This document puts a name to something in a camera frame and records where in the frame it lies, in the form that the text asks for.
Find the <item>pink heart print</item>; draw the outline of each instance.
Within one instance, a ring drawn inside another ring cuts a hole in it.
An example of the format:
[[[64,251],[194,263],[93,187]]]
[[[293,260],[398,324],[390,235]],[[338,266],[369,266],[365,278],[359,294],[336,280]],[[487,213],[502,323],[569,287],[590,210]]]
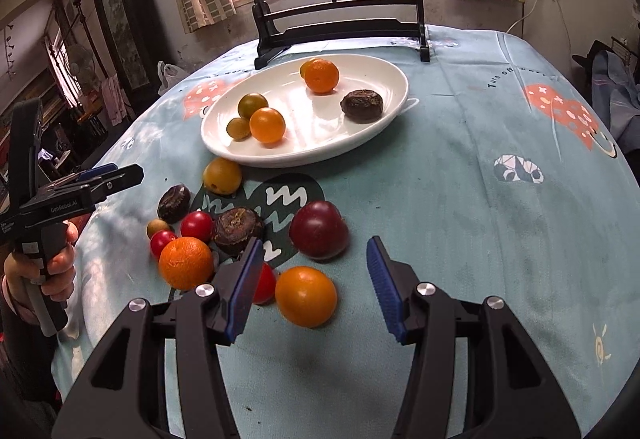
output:
[[[225,80],[212,79],[201,82],[187,93],[182,101],[184,105],[184,119],[198,114],[203,108],[212,106],[231,87],[241,80],[225,82]]]
[[[571,130],[589,150],[593,148],[593,136],[600,131],[600,127],[593,114],[578,100],[563,98],[545,84],[527,86],[525,92],[531,105]]]

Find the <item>hanging decoration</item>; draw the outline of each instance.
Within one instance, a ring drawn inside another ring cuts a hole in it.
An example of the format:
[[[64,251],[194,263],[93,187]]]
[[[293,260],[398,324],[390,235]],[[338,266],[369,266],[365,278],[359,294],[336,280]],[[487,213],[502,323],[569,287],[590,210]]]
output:
[[[15,45],[11,44],[11,35],[6,34],[6,30],[9,28],[11,31],[14,28],[13,24],[8,24],[3,30],[2,35],[4,36],[4,58],[6,59],[6,74],[9,76],[10,80],[13,80],[14,73],[14,59],[12,56],[14,55]]]

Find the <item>light blue tablecloth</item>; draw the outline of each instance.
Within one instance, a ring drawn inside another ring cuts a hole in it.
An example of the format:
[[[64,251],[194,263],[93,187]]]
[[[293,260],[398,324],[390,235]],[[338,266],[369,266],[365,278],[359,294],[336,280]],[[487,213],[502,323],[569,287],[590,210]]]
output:
[[[351,228],[348,252],[316,265],[340,294],[331,325],[302,329],[274,305],[254,307],[236,345],[219,348],[243,438],[390,437],[413,348],[386,331],[367,275],[365,245],[376,234],[392,257],[452,297],[505,297],[590,430],[639,356],[638,185],[622,156],[610,156],[617,149],[593,111],[526,42],[429,30],[431,63],[404,39],[311,44],[277,58],[342,50],[384,58],[407,74],[410,99],[388,129],[348,154],[295,170],[244,168],[243,190],[231,200],[201,191],[212,159],[200,140],[201,111],[255,72],[255,43],[208,64],[145,112],[102,160],[138,163],[145,179],[101,204],[79,241],[71,324],[53,368],[63,395],[130,299],[170,297],[145,225],[162,193],[183,182],[193,209],[259,207],[280,270],[310,262],[286,238],[301,202],[331,200]],[[463,421],[466,365],[463,351],[457,355],[450,432]],[[172,431],[182,434],[171,348],[167,379]]]

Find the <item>picture frame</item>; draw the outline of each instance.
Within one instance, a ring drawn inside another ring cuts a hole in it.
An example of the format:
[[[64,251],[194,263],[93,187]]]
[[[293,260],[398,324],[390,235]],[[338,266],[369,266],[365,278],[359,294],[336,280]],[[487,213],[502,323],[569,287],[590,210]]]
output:
[[[171,61],[153,0],[94,0],[111,60],[136,114],[158,99],[158,62]]]

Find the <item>white oval plate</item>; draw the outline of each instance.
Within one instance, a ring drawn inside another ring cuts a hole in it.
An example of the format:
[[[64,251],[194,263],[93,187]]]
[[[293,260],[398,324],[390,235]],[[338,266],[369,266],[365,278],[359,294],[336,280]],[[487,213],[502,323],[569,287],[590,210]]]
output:
[[[280,168],[334,158],[368,142],[399,114],[409,83],[395,65],[357,54],[329,54],[340,71],[334,92],[316,95],[306,88],[300,66],[309,58],[292,60],[248,77],[229,89],[209,109],[200,127],[204,144],[216,156],[260,168]],[[371,124],[347,119],[340,108],[344,96],[356,89],[371,89],[382,96],[382,117]],[[238,117],[238,102],[245,94],[260,93],[280,111],[287,124],[283,139],[263,145],[254,138],[235,142],[226,124]]]

